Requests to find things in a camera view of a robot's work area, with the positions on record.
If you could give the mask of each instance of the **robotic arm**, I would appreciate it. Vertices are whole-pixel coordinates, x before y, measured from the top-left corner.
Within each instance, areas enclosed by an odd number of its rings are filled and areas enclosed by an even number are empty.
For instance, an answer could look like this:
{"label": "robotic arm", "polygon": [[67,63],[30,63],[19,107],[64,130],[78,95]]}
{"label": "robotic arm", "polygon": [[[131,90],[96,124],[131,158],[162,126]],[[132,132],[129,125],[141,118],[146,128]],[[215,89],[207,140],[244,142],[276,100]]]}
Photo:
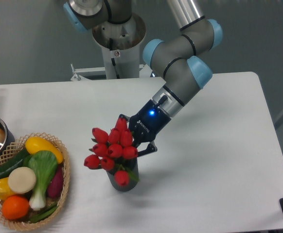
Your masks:
{"label": "robotic arm", "polygon": [[[139,156],[157,151],[154,144],[156,135],[211,79],[212,71],[197,56],[216,47],[223,38],[220,25],[213,19],[205,19],[196,0],[167,1],[180,28],[181,35],[168,43],[159,39],[150,41],[142,55],[144,61],[166,81],[166,84],[136,115],[132,117],[120,115],[129,122],[129,129],[134,132],[134,146],[137,147],[141,143],[149,142],[147,149],[139,151]],[[74,3],[79,3],[78,7],[86,6],[81,8],[85,12],[89,12],[88,15],[85,16],[82,11],[76,11]],[[69,0],[69,4],[69,8],[80,20],[79,22],[87,29],[96,23],[103,23],[103,20],[107,20],[112,28],[115,23],[127,24],[130,19],[134,19],[133,16],[130,17],[132,14],[130,0]],[[122,16],[121,18],[113,18],[117,15],[112,14],[113,12],[122,11],[125,14],[118,14]],[[132,47],[143,40],[143,38],[140,39],[141,34],[139,36],[136,34],[137,31],[140,32],[138,28],[140,27],[135,27],[135,33],[128,35],[131,38],[133,35],[135,38],[139,38],[135,44],[130,44]],[[119,42],[118,37],[115,39],[109,37],[110,43],[114,40]]]}

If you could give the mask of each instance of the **gray wall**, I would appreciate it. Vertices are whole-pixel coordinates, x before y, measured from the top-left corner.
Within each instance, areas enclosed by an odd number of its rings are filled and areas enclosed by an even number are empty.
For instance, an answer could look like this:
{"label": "gray wall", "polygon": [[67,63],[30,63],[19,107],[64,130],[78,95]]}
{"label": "gray wall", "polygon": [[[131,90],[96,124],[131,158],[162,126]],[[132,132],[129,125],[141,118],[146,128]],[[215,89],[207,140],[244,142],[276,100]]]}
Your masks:
{"label": "gray wall", "polygon": [[[223,43],[201,58],[214,73],[253,71],[272,118],[283,108],[283,0],[200,0],[223,27]],[[75,68],[102,67],[91,34],[77,33],[63,0],[0,0],[0,84],[70,80]],[[165,0],[133,0],[147,26],[141,49],[153,38],[179,34]],[[283,125],[277,130],[283,149]]]}

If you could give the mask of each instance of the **green cucumber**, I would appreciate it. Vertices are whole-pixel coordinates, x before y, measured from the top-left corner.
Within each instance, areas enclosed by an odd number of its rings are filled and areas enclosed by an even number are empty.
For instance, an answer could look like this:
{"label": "green cucumber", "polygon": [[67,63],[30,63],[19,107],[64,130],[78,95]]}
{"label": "green cucumber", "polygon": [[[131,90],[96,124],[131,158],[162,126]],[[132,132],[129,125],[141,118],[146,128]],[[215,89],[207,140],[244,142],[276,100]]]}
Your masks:
{"label": "green cucumber", "polygon": [[17,153],[13,158],[6,161],[0,166],[0,179],[8,177],[13,170],[23,165],[24,159],[29,155],[28,151],[24,148]]}

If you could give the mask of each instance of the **tulip bouquet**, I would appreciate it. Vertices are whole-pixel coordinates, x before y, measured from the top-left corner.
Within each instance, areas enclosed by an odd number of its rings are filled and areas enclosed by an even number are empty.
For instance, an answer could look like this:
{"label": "tulip bouquet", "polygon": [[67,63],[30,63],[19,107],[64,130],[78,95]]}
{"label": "tulip bouquet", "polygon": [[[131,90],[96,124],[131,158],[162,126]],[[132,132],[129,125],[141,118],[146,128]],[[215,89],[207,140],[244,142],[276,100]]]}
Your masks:
{"label": "tulip bouquet", "polygon": [[104,169],[112,185],[120,191],[132,189],[139,181],[137,148],[132,146],[133,135],[127,128],[126,119],[120,117],[110,134],[93,128],[93,142],[89,149],[93,154],[84,160],[89,169]]}

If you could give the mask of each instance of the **wicker basket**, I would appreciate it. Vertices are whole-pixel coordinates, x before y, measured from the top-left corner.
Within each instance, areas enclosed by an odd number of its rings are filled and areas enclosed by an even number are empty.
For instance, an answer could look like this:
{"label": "wicker basket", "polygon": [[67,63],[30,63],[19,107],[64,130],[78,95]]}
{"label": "wicker basket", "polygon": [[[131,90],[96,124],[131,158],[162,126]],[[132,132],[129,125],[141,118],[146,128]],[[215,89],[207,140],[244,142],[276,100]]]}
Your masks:
{"label": "wicker basket", "polygon": [[[6,161],[8,161],[10,158],[15,156],[22,148],[24,148],[26,140],[31,136],[38,136],[47,139],[62,152],[64,156],[64,162],[62,167],[64,174],[64,186],[61,196],[59,198],[56,199],[47,198],[47,206],[50,206],[55,201],[57,201],[58,208],[55,210],[55,212],[52,215],[50,215],[48,218],[38,223],[30,223],[25,220],[22,221],[21,219],[19,221],[6,220],[1,212],[3,201],[0,200],[0,223],[12,230],[17,230],[17,231],[31,231],[49,223],[61,211],[67,197],[69,181],[70,181],[70,162],[65,145],[55,136],[46,133],[32,133],[31,135],[26,135],[24,137],[21,137],[20,139],[16,140],[16,142],[12,142],[11,145],[9,145],[6,148],[6,150],[3,152],[3,154],[0,156],[0,166],[4,164]],[[30,209],[28,215],[26,216],[26,219],[37,213],[39,212]]]}

